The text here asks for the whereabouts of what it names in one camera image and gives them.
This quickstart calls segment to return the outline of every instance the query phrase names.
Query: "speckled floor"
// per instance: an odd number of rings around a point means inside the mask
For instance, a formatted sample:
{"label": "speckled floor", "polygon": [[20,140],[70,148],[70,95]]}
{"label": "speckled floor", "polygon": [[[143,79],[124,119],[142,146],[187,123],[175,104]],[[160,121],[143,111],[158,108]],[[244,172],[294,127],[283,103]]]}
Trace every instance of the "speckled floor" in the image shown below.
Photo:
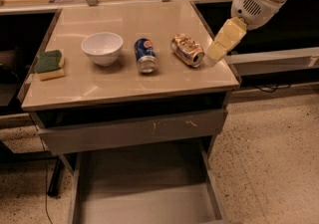
{"label": "speckled floor", "polygon": [[[229,220],[244,224],[319,220],[319,84],[236,92],[210,163]],[[15,152],[42,150],[24,118],[6,125],[1,138]],[[46,197],[54,162],[0,165],[0,223],[66,223],[71,175],[65,170],[56,198]]]}

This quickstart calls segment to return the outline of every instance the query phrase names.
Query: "bowl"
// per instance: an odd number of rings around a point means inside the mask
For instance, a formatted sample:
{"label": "bowl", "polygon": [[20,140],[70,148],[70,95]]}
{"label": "bowl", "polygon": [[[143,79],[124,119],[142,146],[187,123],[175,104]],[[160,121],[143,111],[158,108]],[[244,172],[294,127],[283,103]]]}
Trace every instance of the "bowl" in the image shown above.
{"label": "bowl", "polygon": [[122,45],[121,36],[111,32],[101,32],[85,38],[81,48],[93,63],[109,66],[119,58]]}

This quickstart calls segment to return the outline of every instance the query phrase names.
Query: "black cable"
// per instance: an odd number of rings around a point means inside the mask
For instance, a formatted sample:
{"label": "black cable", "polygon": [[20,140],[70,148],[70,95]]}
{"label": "black cable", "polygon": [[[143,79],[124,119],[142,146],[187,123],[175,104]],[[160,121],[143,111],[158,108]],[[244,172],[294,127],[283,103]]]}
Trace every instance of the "black cable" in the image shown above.
{"label": "black cable", "polygon": [[[32,124],[35,126],[36,130],[38,131],[38,127],[36,126],[36,123],[33,121],[33,119],[29,116]],[[42,144],[42,148],[43,148],[43,152],[47,152],[44,143],[42,141],[42,139],[40,138],[41,144]],[[47,194],[47,190],[48,190],[48,169],[49,169],[49,165],[48,165],[48,158],[46,159],[46,182],[45,182],[45,211],[48,217],[48,220],[50,221],[51,224],[53,224],[49,212],[48,212],[48,194]]]}
{"label": "black cable", "polygon": [[291,85],[281,85],[281,84],[276,84],[276,85],[263,85],[263,86],[254,86],[255,88],[261,90],[262,92],[265,93],[274,93],[276,92],[278,89],[285,89],[285,88],[290,88]]}

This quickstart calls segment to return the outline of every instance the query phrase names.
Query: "can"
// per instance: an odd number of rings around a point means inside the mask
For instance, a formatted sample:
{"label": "can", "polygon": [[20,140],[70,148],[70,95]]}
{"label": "can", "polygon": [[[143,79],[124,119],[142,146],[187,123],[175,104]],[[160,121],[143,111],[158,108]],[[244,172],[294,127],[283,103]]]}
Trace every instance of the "can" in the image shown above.
{"label": "can", "polygon": [[158,60],[149,39],[140,38],[134,44],[138,69],[141,73],[149,74],[157,69]]}
{"label": "can", "polygon": [[205,55],[201,45],[186,34],[175,35],[170,47],[183,62],[195,68],[201,64]]}

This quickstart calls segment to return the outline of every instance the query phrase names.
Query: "countertop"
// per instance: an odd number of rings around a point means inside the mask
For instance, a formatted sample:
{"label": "countertop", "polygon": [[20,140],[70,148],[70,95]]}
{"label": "countertop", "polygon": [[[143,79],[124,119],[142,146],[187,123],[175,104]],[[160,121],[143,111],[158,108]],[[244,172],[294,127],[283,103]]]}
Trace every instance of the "countertop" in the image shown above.
{"label": "countertop", "polygon": [[[106,68],[94,65],[81,50],[85,37],[103,31],[124,39],[120,58]],[[63,53],[66,76],[40,81],[34,75],[22,108],[34,112],[210,93],[239,86],[225,61],[213,68],[201,64],[194,69],[176,57],[170,41],[178,33],[189,34],[205,50],[212,42],[189,1],[66,7],[46,49]],[[147,76],[138,72],[133,48],[142,37],[153,42],[159,62],[158,70]]]}

